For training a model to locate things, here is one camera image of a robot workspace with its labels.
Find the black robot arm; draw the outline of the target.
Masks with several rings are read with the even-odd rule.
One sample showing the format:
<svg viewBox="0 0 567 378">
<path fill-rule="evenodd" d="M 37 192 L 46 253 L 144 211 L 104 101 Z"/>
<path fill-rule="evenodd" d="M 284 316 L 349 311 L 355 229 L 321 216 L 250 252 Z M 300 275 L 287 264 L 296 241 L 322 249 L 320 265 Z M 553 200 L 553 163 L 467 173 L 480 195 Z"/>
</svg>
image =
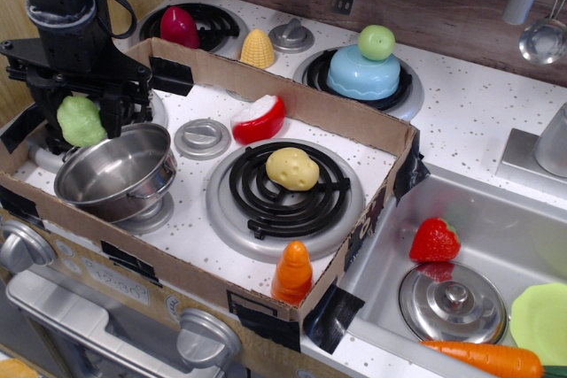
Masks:
<svg viewBox="0 0 567 378">
<path fill-rule="evenodd" d="M 72 148 L 65 141 L 57 111 L 70 97 L 94 101 L 104 134 L 120 136 L 124 126 L 144 119 L 150 105 L 151 69 L 122 53 L 114 42 L 108 0 L 27 0 L 26 12 L 38 37 L 5 40 L 10 79 L 27 84 L 34 100 L 2 141 L 8 150 L 32 128 L 48 124 L 47 146 L 56 154 Z M 114 0 L 127 11 L 126 0 Z"/>
</svg>

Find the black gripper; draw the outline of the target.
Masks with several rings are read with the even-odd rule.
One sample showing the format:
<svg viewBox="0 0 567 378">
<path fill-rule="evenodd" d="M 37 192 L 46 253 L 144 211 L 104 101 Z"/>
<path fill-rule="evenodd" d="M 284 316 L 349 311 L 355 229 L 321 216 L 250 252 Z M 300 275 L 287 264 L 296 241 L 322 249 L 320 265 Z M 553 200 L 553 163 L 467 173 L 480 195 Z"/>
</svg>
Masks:
<svg viewBox="0 0 567 378">
<path fill-rule="evenodd" d="M 99 97 L 100 119 L 108 139 L 142 120 L 149 104 L 148 67 L 120 52 L 113 43 L 109 19 L 93 19 L 77 27 L 38 28 L 38 38 L 1 42 L 7 73 L 27 84 L 47 120 L 49 150 L 70 150 L 57 112 L 72 91 Z"/>
</svg>

